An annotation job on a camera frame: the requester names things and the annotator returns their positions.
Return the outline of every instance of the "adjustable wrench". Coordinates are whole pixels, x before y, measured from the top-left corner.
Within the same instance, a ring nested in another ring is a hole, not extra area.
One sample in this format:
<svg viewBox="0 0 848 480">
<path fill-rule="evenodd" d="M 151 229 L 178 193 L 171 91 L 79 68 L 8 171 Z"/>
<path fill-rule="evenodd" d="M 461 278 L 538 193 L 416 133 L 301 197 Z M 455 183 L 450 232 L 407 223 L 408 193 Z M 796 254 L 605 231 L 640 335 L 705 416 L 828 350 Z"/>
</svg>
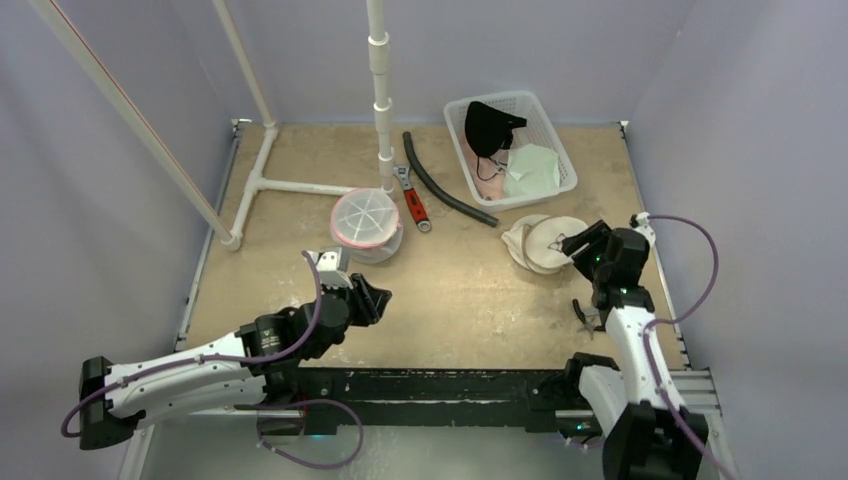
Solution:
<svg viewBox="0 0 848 480">
<path fill-rule="evenodd" d="M 400 180 L 403 196 L 406 198 L 406 206 L 409 207 L 409 213 L 412 214 L 412 219 L 415 221 L 415 225 L 418 226 L 418 230 L 424 233 L 429 232 L 433 227 L 430 225 L 427 211 L 424 210 L 424 204 L 421 203 L 421 199 L 418 198 L 418 194 L 415 193 L 415 189 L 412 187 L 412 182 L 409 181 L 409 167 L 406 165 L 396 166 L 395 176 Z"/>
</svg>

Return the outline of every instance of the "plastic container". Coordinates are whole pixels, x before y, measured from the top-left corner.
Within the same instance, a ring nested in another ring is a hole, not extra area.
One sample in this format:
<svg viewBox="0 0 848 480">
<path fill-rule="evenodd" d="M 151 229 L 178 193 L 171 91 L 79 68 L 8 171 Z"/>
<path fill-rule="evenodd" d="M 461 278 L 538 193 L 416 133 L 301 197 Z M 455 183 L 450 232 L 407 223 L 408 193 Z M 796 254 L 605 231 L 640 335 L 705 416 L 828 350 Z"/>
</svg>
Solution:
<svg viewBox="0 0 848 480">
<path fill-rule="evenodd" d="M 377 263 L 400 248 L 403 225 L 395 202 L 379 188 L 342 196 L 330 213 L 330 235 L 360 263 Z"/>
<path fill-rule="evenodd" d="M 559 155 L 560 184 L 558 189 L 532 195 L 506 197 L 500 200 L 486 200 L 480 196 L 480 192 L 477 191 L 472 178 L 472 175 L 475 173 L 468 168 L 465 156 L 462 153 L 462 146 L 460 145 L 460 138 L 465 138 L 465 115 L 468 111 L 468 104 L 475 100 L 485 103 L 490 107 L 497 108 L 502 112 L 527 119 L 526 127 L 516 128 L 512 131 L 514 139 L 511 148 L 519 148 L 528 143 L 534 143 L 555 150 Z M 445 105 L 445 121 L 448 123 L 448 130 L 450 130 L 451 138 L 453 139 L 453 146 L 456 148 L 456 154 L 462 166 L 462 172 L 465 174 L 465 180 L 471 189 L 471 195 L 484 212 L 500 212 L 511 208 L 541 203 L 577 186 L 577 173 L 574 172 L 574 166 L 571 164 L 568 154 L 565 153 L 565 148 L 562 146 L 562 142 L 560 142 L 553 125 L 551 125 L 548 115 L 542 109 L 539 99 L 531 92 L 501 92 L 450 102 Z"/>
</svg>

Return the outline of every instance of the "black face mask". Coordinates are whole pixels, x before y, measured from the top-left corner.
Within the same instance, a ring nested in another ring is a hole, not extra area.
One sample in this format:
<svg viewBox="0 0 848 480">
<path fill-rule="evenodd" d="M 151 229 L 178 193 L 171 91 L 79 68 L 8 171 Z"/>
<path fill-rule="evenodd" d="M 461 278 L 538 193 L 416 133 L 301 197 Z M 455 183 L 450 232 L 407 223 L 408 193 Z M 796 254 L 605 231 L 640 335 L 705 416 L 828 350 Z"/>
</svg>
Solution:
<svg viewBox="0 0 848 480">
<path fill-rule="evenodd" d="M 465 139 L 480 158 L 490 158 L 500 149 L 512 146 L 512 129 L 527 126 L 527 119 L 471 102 L 465 116 Z"/>
</svg>

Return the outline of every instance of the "black hose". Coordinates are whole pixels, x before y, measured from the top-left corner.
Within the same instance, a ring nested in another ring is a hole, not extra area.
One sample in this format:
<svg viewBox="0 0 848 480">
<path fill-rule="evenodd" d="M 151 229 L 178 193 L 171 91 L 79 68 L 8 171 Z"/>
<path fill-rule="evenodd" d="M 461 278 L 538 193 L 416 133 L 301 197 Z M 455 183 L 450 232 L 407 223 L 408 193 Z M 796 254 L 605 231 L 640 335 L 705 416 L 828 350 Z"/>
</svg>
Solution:
<svg viewBox="0 0 848 480">
<path fill-rule="evenodd" d="M 459 213 L 468 215 L 474 220 L 483 222 L 492 228 L 498 226 L 498 219 L 496 217 L 460 202 L 436 185 L 436 182 L 430 178 L 430 175 L 428 175 L 427 171 L 424 170 L 424 167 L 421 166 L 421 162 L 418 161 L 418 156 L 415 155 L 415 147 L 412 146 L 412 134 L 409 132 L 403 132 L 403 149 L 406 150 L 406 158 L 409 160 L 409 166 L 412 167 L 412 170 L 415 171 L 415 174 L 418 175 L 418 178 L 420 178 L 424 186 L 427 187 L 427 190 L 433 192 L 433 195 L 435 195 L 436 198 L 444 202 L 445 205 L 453 208 Z"/>
</svg>

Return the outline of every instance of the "pink rim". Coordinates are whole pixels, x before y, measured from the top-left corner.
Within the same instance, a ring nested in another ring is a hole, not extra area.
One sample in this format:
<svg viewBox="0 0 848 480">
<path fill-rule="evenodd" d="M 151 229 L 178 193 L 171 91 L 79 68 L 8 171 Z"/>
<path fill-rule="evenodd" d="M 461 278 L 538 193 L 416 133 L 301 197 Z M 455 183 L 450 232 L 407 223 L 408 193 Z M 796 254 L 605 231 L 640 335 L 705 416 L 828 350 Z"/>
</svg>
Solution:
<svg viewBox="0 0 848 480">
<path fill-rule="evenodd" d="M 333 235 L 335 235 L 335 237 L 336 237 L 336 238 L 337 238 L 340 242 L 342 242 L 343 244 L 345 244 L 345 245 L 346 245 L 346 246 L 348 246 L 348 247 L 353 247 L 353 248 L 376 248 L 376 247 L 382 247 L 383 245 L 385 245 L 385 244 L 389 243 L 389 240 L 391 240 L 391 239 L 392 239 L 392 237 L 394 237 L 394 236 L 395 236 L 395 234 L 397 233 L 397 229 L 398 229 L 398 227 L 400 226 L 400 213 L 398 213 L 398 210 L 397 210 L 397 204 L 396 204 L 396 203 L 392 202 L 392 205 L 394 205 L 394 207 L 395 207 L 395 213 L 398 215 L 398 221 L 397 221 L 397 223 L 395 224 L 395 231 L 394 231 L 394 232 L 392 232 L 392 233 L 389 235 L 389 238 L 385 239 L 385 240 L 384 240 L 384 241 L 382 241 L 382 242 L 377 242 L 377 243 L 360 243 L 360 242 L 354 242 L 353 240 L 348 240 L 348 239 L 346 239 L 346 238 L 344 237 L 344 235 L 342 235 L 342 234 L 340 234 L 340 233 L 339 233 L 339 230 L 336 228 L 336 226 L 335 226 L 335 225 L 333 224 L 333 222 L 332 222 L 333 218 L 336 216 L 336 209 L 338 209 L 338 208 L 339 208 L 339 204 L 342 202 L 342 200 L 344 200 L 344 198 L 345 198 L 346 196 L 350 195 L 351 193 L 359 192 L 359 191 L 361 191 L 361 190 L 377 190 L 377 189 L 376 189 L 376 188 L 357 188 L 357 189 L 355 189 L 355 190 L 351 190 L 351 191 L 349 191 L 349 192 L 345 193 L 344 195 L 342 195 L 342 196 L 341 196 L 341 198 L 339 198 L 339 200 L 336 202 L 336 204 L 335 204 L 335 205 L 333 205 L 333 210 L 330 212 L 330 229 L 333 231 Z"/>
</svg>

